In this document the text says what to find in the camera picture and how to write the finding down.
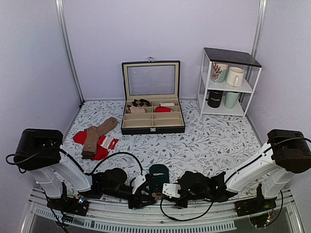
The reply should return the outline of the dark green christmas sock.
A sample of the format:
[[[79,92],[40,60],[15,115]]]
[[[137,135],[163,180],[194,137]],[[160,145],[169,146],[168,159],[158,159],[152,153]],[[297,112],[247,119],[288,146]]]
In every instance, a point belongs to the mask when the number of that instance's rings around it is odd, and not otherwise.
[[[154,175],[155,179],[151,182],[150,188],[155,183],[169,183],[169,170],[165,165],[154,164],[149,168],[149,174]],[[163,198],[163,194],[151,194],[156,200]]]

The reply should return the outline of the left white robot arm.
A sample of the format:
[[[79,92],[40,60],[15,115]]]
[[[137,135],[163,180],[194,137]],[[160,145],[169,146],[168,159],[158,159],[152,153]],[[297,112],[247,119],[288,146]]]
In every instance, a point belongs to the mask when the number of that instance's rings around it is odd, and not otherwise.
[[[130,209],[156,202],[147,188],[151,175],[140,174],[126,185],[127,175],[121,168],[86,173],[61,148],[62,139],[58,130],[25,129],[12,154],[12,164],[30,172],[43,188],[48,207],[84,216],[89,207],[87,199],[100,199],[102,195],[127,200]]]

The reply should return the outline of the red striped sock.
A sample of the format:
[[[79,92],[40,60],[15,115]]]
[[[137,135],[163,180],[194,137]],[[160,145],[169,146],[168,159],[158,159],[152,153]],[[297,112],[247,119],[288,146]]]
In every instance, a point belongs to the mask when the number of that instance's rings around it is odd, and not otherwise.
[[[87,132],[86,130],[84,131],[79,131],[74,137],[73,137],[73,141],[75,143],[84,145],[85,140],[87,137]],[[104,158],[106,158],[109,154],[109,150],[114,150],[116,144],[118,143],[118,139],[116,138],[112,138],[110,136],[106,136],[106,135],[102,135],[99,138],[99,141],[97,143],[97,151],[94,155],[92,156],[83,156],[83,159],[90,159],[92,161],[100,161]]]

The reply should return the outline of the brown sock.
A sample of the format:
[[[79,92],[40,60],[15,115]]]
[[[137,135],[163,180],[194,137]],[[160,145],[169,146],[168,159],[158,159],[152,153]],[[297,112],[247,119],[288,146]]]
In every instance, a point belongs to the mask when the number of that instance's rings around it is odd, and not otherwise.
[[[99,126],[91,126],[86,130],[86,140],[82,149],[83,159],[93,159],[97,153],[98,141],[117,126],[117,119],[110,117]]]

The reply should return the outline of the cream rolled sock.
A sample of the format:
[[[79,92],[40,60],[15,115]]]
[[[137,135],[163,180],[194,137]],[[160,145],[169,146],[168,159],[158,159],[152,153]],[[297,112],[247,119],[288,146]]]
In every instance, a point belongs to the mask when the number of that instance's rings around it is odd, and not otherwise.
[[[172,107],[175,106],[174,102],[160,102],[159,106],[161,107]]]

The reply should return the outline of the argyle rolled sock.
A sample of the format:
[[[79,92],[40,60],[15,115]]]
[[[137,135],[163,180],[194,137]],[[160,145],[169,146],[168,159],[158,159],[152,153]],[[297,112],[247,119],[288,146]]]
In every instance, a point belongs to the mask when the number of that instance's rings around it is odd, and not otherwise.
[[[148,100],[145,99],[134,99],[134,101],[132,102],[132,105],[135,107],[149,107],[151,104]]]

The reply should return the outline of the black ceramic mug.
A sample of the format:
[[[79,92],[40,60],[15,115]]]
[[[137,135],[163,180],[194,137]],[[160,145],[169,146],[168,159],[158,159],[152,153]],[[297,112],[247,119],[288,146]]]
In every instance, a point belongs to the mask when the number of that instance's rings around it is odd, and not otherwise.
[[[223,96],[223,91],[220,90],[210,90],[207,99],[207,104],[209,107],[218,108],[221,104]]]

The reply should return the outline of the mint green mug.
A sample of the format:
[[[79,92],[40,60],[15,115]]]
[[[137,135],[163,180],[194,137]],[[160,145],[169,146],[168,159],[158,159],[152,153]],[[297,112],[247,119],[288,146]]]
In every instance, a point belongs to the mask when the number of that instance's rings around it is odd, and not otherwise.
[[[239,92],[227,92],[226,96],[225,96],[224,106],[227,109],[232,109],[235,106],[235,104],[239,98],[239,95],[240,95]]]

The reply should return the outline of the white two-tier shelf rack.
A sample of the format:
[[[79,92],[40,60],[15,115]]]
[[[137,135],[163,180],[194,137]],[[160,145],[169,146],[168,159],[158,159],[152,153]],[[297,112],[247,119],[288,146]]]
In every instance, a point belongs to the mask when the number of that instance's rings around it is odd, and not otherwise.
[[[247,52],[203,48],[197,101],[200,115],[245,117],[262,65]]]

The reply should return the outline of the cream ceramic mug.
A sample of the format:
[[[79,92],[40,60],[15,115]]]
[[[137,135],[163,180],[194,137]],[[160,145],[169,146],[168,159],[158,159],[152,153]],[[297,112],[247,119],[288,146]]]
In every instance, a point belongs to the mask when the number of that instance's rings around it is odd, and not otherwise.
[[[227,77],[226,83],[233,86],[233,87],[240,87],[242,86],[244,78],[244,70],[239,67],[230,67]]]

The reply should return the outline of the aluminium front rail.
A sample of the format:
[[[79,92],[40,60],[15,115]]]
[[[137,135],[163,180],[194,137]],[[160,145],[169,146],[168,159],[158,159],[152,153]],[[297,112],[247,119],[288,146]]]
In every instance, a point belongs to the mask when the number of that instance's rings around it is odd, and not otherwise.
[[[59,211],[51,211],[42,190],[34,188],[29,197],[21,233],[308,233],[289,189],[276,200],[278,218],[271,226],[258,229],[255,217],[268,213],[238,216],[235,200],[211,205],[191,202],[187,209],[177,209],[167,201],[162,207],[152,205],[130,210],[127,203],[90,200],[86,216],[70,215],[62,220]]]

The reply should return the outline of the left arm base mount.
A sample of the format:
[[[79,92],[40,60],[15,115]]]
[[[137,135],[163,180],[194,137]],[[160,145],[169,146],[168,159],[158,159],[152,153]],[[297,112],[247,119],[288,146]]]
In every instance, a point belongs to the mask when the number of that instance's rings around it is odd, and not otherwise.
[[[69,213],[79,216],[86,216],[88,212],[89,202],[82,196],[67,196],[67,187],[62,183],[62,194],[60,198],[47,198],[47,206],[51,209],[60,211],[61,213]]]

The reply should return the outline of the left aluminium frame post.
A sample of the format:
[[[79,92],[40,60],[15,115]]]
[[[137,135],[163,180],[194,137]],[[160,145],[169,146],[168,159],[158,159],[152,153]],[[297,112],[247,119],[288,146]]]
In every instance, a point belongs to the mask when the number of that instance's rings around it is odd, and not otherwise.
[[[69,34],[67,30],[67,25],[66,25],[66,19],[65,19],[65,12],[64,12],[64,5],[62,0],[56,0],[55,1],[56,5],[56,12],[57,12],[57,17],[58,17],[58,23],[59,23],[59,28],[64,44],[64,49],[65,49],[65,54],[67,57],[70,73],[72,76],[73,80],[73,85],[75,87],[78,99],[79,99],[79,107],[81,107],[84,102],[85,98],[82,93],[82,88],[78,79],[75,63],[74,63],[74,58],[72,55],[71,47],[70,47],[70,41],[69,41]]]

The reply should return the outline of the aluminium frame post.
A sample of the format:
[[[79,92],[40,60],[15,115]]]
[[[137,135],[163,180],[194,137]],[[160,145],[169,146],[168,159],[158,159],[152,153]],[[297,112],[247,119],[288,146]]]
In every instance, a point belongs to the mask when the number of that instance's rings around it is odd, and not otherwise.
[[[258,16],[257,16],[257,24],[256,24],[256,29],[255,29],[252,50],[251,50],[251,56],[253,58],[256,58],[257,53],[258,53],[260,38],[261,38],[262,29],[263,29],[264,21],[265,21],[266,7],[267,7],[267,0],[260,0]]]
[[[67,57],[70,73],[72,76],[73,80],[73,85],[75,87],[78,99],[79,99],[79,107],[81,107],[84,102],[85,98],[82,93],[82,88],[78,79],[75,63],[74,63],[74,58],[72,55],[71,47],[70,47],[70,41],[69,41],[69,34],[67,30],[67,25],[66,25],[66,19],[65,19],[65,12],[64,12],[64,5],[62,0],[56,0],[55,1],[56,5],[56,12],[57,12],[57,17],[58,17],[58,23],[59,23],[59,28],[64,44],[64,49],[65,49],[65,54]]]

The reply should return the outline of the right aluminium frame post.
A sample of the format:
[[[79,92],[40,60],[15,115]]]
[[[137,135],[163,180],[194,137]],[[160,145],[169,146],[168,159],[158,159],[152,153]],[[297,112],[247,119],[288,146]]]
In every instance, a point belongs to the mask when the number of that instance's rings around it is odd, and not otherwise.
[[[256,24],[256,29],[255,29],[252,50],[251,50],[251,56],[253,58],[256,58],[257,53],[258,53],[260,38],[261,38],[262,29],[263,29],[264,21],[265,21],[266,7],[267,7],[267,0],[260,0],[258,16],[257,16],[257,24]]]

